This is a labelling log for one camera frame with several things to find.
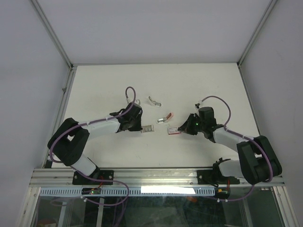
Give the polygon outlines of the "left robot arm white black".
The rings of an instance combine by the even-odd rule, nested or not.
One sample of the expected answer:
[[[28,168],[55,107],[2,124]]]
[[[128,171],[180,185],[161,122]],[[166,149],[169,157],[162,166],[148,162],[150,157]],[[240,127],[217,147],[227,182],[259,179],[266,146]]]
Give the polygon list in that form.
[[[140,105],[129,103],[125,109],[103,119],[80,123],[68,118],[48,141],[50,156],[54,154],[65,166],[81,172],[85,181],[95,183],[99,179],[98,166],[83,154],[87,142],[123,131],[140,131],[142,114]]]

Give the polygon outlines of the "pink white mini stapler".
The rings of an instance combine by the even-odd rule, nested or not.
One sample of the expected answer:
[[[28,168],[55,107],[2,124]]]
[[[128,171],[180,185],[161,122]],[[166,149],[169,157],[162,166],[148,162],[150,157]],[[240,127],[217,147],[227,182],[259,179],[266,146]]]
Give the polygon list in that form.
[[[174,114],[171,112],[167,116],[160,118],[156,121],[157,124],[167,123],[173,118]]]

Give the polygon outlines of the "red white staple box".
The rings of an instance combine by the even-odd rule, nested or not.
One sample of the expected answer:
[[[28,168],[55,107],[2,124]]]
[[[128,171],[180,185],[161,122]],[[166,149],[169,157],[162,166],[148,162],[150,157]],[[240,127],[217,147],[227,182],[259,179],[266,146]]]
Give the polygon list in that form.
[[[178,127],[169,127],[168,135],[180,134],[181,132],[178,130]]]

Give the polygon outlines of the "staple box tray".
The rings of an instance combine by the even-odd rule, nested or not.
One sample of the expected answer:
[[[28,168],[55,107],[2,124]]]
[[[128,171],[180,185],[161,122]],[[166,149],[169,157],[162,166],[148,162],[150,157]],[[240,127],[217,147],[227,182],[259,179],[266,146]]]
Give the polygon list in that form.
[[[154,126],[153,125],[142,126],[141,133],[146,133],[146,132],[154,132]]]

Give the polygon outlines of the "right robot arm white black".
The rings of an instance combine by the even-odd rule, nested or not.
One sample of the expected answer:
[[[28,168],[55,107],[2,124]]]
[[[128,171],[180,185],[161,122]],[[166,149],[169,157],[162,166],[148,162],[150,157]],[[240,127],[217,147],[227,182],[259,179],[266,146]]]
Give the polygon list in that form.
[[[270,182],[282,174],[282,166],[267,137],[248,137],[229,130],[216,122],[211,107],[202,107],[198,113],[191,113],[178,131],[189,135],[200,132],[212,143],[224,145],[238,154],[238,160],[220,158],[213,164],[212,179],[217,183],[235,177],[255,185]]]

